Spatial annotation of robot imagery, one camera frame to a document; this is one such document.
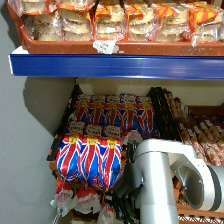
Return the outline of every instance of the plastic wrapper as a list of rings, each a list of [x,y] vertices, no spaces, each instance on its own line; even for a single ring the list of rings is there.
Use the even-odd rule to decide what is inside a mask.
[[[128,40],[150,41],[156,30],[156,20],[153,8],[143,0],[125,0],[125,14],[127,17]]]
[[[62,181],[57,187],[55,200],[51,201],[51,205],[57,208],[58,216],[65,216],[76,205],[72,199],[73,191],[68,183],[78,177],[79,154],[83,140],[82,131],[83,129],[80,132],[72,131],[66,134],[57,154],[57,169]]]
[[[113,186],[120,173],[121,130],[119,127],[106,126],[100,146],[101,167],[98,170],[98,185],[104,189]]]
[[[175,42],[190,38],[188,9],[178,3],[152,4],[159,17],[160,28],[155,37],[157,42]]]
[[[224,10],[207,2],[184,4],[189,8],[189,24],[192,30],[191,42],[196,46],[201,42],[219,41],[219,30],[223,24]]]
[[[51,13],[57,9],[55,0],[8,0],[8,3],[18,16]]]
[[[34,16],[34,39],[62,41],[61,21],[58,12]]]
[[[80,150],[78,177],[83,185],[97,183],[98,166],[101,166],[100,145],[102,141],[102,127],[87,125]]]
[[[138,108],[136,95],[121,94],[122,128],[126,130],[138,130]]]
[[[60,10],[65,41],[90,41],[92,39],[92,14],[90,12]]]
[[[119,0],[100,0],[95,12],[95,40],[123,40],[125,32],[126,20]]]
[[[105,100],[105,125],[121,126],[120,96],[107,95]]]
[[[91,96],[86,94],[78,95],[75,105],[73,116],[76,117],[76,121],[89,123],[89,104]]]
[[[88,11],[95,5],[95,0],[56,0],[60,9]]]
[[[89,104],[90,123],[94,125],[104,125],[104,109],[105,109],[104,95],[93,95]]]
[[[142,137],[158,137],[156,115],[150,97],[137,97],[139,132]]]

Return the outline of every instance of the price tag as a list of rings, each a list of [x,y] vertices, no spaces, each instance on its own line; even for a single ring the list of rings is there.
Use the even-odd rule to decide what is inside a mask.
[[[95,40],[93,42],[93,48],[95,48],[98,53],[112,54],[115,43],[116,40]]]

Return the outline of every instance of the shelf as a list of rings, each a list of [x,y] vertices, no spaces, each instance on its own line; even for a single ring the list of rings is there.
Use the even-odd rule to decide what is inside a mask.
[[[9,55],[15,76],[224,80],[224,56],[29,54]]]

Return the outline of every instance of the blue shelf edge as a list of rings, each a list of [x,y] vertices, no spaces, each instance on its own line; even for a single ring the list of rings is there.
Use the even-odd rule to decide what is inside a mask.
[[[9,55],[14,76],[224,80],[224,57]]]

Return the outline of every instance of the white wall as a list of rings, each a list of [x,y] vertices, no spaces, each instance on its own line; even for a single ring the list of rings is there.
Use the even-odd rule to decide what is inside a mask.
[[[8,54],[19,41],[4,1],[0,10],[0,223],[48,224],[55,215],[49,204],[55,187],[45,159],[74,79],[13,77]],[[145,95],[151,86],[162,86],[188,105],[224,102],[223,81],[82,78],[79,82],[87,94]]]

